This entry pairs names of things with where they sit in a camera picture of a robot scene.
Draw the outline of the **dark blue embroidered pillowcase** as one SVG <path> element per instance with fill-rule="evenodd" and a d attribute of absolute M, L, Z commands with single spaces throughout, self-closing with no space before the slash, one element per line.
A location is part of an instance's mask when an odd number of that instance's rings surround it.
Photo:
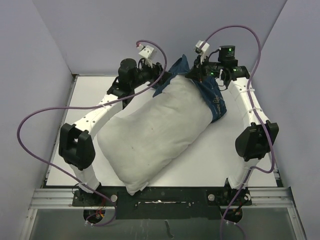
<path fill-rule="evenodd" d="M 187 56 L 183 54 L 169 69 L 171 76 L 165 80 L 164 83 L 156 84 L 153 98 L 161 94 L 163 90 L 173 81 L 177 76 L 184 77 L 190 71 Z M 214 123 L 221 119 L 227 113 L 226 103 L 216 82 L 212 76 L 208 76 L 204 82 L 190 80 L 201 94 L 204 102 L 207 104 L 212 113 L 212 121 Z"/>

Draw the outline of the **white pillow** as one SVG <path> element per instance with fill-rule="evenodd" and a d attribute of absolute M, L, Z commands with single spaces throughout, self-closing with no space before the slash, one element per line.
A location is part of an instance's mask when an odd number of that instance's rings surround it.
<path fill-rule="evenodd" d="M 177 75 L 135 112 L 112 117 L 97 143 L 128 194 L 142 191 L 212 122 L 212 111 L 190 79 Z"/>

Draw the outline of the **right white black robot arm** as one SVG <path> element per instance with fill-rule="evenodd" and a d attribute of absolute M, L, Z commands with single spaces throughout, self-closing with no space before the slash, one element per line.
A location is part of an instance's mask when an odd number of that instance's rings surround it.
<path fill-rule="evenodd" d="M 243 132 L 235 140 L 235 150 L 241 158 L 227 179 L 230 187 L 222 192 L 223 200 L 230 205 L 241 198 L 239 189 L 247 187 L 252 174 L 251 166 L 256 166 L 266 154 L 279 132 L 277 123 L 270 122 L 262 110 L 245 66 L 239 66 L 235 58 L 235 46 L 224 45 L 217 49 L 218 61 L 209 61 L 209 44 L 198 41 L 194 51 L 198 54 L 193 67 L 186 77 L 203 83 L 207 77 L 221 80 L 232 95 L 243 121 Z"/>

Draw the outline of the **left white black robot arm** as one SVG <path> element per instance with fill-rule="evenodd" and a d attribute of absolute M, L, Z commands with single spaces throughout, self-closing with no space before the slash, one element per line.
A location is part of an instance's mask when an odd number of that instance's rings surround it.
<path fill-rule="evenodd" d="M 84 200 L 95 206 L 100 203 L 102 193 L 93 161 L 96 156 L 93 140 L 99 130 L 117 113 L 122 111 L 137 94 L 136 88 L 149 82 L 161 81 L 166 65 L 136 62 L 126 58 L 121 61 L 118 75 L 102 100 L 90 112 L 73 124 L 64 123 L 60 129 L 58 154 L 71 167 L 84 191 Z"/>

